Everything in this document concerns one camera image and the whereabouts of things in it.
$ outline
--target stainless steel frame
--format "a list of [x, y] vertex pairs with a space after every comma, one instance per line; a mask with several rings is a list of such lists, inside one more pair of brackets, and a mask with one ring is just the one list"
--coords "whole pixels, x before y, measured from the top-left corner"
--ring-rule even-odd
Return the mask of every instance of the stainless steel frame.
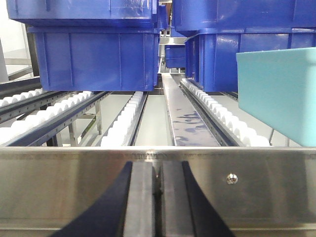
[[[87, 209], [126, 161], [187, 160], [237, 237], [316, 235], [315, 148], [0, 149], [0, 235], [47, 236]], [[227, 183], [235, 174], [238, 182]]]

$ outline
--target white wall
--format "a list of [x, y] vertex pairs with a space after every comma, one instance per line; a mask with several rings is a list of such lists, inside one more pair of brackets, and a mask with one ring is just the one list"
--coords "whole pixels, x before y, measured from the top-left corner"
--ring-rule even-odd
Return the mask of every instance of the white wall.
[[22, 23], [9, 20], [6, 0], [0, 0], [0, 39], [3, 52], [25, 48]]

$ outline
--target blue plastic crate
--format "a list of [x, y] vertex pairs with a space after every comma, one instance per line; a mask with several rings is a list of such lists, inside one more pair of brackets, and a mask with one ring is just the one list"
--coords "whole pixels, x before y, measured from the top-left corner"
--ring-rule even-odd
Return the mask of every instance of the blue plastic crate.
[[158, 6], [158, 22], [156, 28], [160, 30], [168, 28], [166, 5]]
[[171, 37], [176, 37], [176, 38], [178, 38], [178, 37], [181, 37], [181, 38], [185, 37], [184, 35], [176, 32], [176, 29], [173, 26], [170, 27], [170, 36]]
[[239, 107], [302, 146], [316, 146], [316, 48], [238, 53]]
[[184, 45], [166, 45], [164, 50], [167, 68], [185, 68], [186, 50]]
[[236, 53], [315, 46], [316, 31], [311, 29], [261, 34], [204, 29], [186, 41], [186, 75], [207, 92], [237, 91]]
[[7, 0], [9, 18], [32, 26], [153, 27], [157, 0]]
[[33, 27], [45, 90], [151, 91], [159, 31], [137, 28]]
[[316, 27], [315, 0], [175, 0], [174, 26], [192, 36], [204, 28]]

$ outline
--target bolt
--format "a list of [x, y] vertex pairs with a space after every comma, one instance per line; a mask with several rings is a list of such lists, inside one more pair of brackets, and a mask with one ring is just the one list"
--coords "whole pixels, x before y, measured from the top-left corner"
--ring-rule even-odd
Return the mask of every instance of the bolt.
[[236, 184], [238, 182], [238, 177], [235, 174], [229, 174], [226, 178], [227, 184]]

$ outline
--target teal plastic crate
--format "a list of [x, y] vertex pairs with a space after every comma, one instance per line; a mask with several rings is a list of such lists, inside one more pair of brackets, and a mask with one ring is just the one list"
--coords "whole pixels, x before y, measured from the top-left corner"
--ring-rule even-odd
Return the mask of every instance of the teal plastic crate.
[[302, 146], [316, 146], [316, 48], [237, 54], [239, 107]]

